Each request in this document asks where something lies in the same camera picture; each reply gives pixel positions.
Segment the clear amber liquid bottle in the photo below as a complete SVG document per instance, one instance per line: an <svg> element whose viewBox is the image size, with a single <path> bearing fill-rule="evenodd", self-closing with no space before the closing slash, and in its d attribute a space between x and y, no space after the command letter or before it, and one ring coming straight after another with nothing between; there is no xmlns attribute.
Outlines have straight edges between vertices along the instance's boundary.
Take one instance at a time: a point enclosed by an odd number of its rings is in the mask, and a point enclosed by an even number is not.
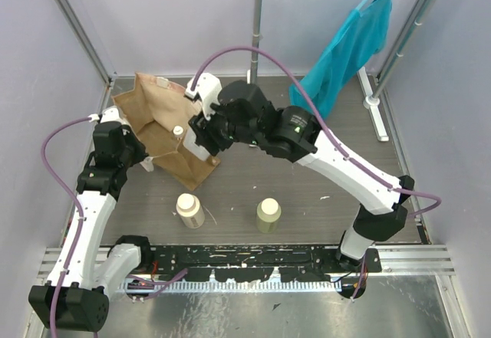
<svg viewBox="0 0 491 338"><path fill-rule="evenodd" d="M183 135L184 135L185 131L184 131L184 128L182 128L181 126L177 125L173 128L173 135L177 138L177 139L182 139L183 138Z"/></svg>

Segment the white square bottle black cap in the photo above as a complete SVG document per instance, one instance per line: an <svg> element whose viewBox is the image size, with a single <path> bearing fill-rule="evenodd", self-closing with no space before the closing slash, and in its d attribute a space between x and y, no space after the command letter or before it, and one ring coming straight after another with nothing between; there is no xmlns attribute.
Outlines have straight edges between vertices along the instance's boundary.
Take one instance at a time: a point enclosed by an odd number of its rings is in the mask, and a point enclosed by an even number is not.
<svg viewBox="0 0 491 338"><path fill-rule="evenodd" d="M183 146L190 151L196 158L205 162L210 156L210 152L200 144L197 143L197 135L192 128L186 131L183 139Z"/></svg>

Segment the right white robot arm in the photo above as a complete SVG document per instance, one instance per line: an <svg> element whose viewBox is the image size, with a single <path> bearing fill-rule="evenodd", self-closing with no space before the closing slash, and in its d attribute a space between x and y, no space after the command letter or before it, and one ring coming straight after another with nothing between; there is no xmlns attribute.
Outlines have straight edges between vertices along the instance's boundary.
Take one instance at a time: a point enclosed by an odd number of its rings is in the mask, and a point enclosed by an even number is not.
<svg viewBox="0 0 491 338"><path fill-rule="evenodd" d="M213 75L201 77L195 88L187 87L185 96L196 101L200 111L189 120L184 146L200 160L233 143L251 144L322 174L360 202L336 251L343 271L356 271L372 244L404 228L408 216L404 202L414 180L391 176L352 150L335 147L335 140L307 110L276 109L257 85L237 80L224 87Z"/></svg>

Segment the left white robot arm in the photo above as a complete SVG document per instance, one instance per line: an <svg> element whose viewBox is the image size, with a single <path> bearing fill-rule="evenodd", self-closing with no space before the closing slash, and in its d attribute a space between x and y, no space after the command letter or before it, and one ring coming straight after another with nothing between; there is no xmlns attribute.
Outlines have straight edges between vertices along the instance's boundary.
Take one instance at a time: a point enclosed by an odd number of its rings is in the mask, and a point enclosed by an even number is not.
<svg viewBox="0 0 491 338"><path fill-rule="evenodd" d="M42 285L35 285L28 302L53 337L60 330L98 333L106 322L110 299L131 271L148 272L153 254L148 238L127 235L96 263L101 239L127 170L142 162L144 145L129 125L119 120L98 121L94 149L77 178L77 188L62 188L74 202L68 235L53 269Z"/></svg>

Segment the brown canvas bag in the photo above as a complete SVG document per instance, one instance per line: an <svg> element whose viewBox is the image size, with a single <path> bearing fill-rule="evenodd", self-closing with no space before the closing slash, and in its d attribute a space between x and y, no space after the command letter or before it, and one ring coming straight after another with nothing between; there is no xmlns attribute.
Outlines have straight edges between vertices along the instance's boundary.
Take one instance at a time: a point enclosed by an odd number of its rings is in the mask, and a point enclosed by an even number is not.
<svg viewBox="0 0 491 338"><path fill-rule="evenodd" d="M136 73L133 89L113 97L113 102L146 147L155 166L164 169L190 191L201 185L220 164L209 157L201 161L183 145L173 130L189 129L199 104L185 98L185 87L165 77Z"/></svg>

